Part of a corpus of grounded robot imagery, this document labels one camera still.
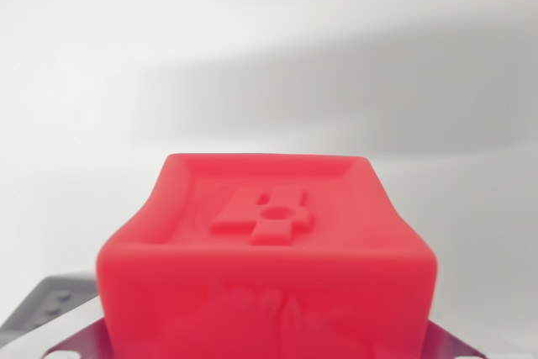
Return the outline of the black-padded silver gripper left finger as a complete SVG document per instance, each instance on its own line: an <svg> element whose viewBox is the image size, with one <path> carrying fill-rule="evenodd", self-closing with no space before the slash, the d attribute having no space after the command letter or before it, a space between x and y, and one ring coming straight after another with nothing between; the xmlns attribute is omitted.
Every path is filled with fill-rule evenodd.
<svg viewBox="0 0 538 359"><path fill-rule="evenodd" d="M69 312L77 320L75 332L45 351L43 358L113 359L115 355L99 296Z"/></svg>

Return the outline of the black-padded silver gripper right finger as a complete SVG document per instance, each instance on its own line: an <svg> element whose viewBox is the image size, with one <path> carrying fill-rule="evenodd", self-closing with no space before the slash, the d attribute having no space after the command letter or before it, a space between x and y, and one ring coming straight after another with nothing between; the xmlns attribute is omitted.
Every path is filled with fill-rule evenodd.
<svg viewBox="0 0 538 359"><path fill-rule="evenodd" d="M425 334L425 359L486 358L478 349L468 345L433 321Z"/></svg>

